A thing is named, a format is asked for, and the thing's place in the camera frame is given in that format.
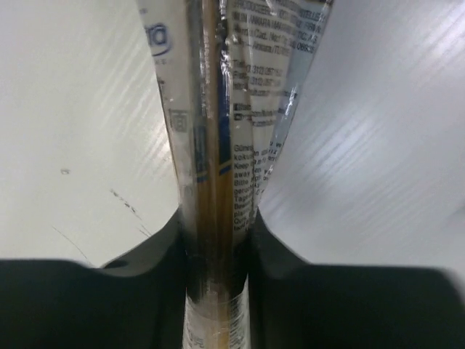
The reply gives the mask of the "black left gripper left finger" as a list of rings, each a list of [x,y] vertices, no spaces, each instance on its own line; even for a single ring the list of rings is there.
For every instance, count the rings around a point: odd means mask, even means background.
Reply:
[[[1,261],[3,348],[180,348],[184,312],[176,217],[101,268]]]

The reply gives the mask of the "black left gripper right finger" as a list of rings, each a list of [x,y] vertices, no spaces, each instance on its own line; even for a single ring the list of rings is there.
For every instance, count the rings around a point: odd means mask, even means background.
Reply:
[[[261,217],[250,241],[253,348],[464,346],[464,297],[445,270],[311,264]]]

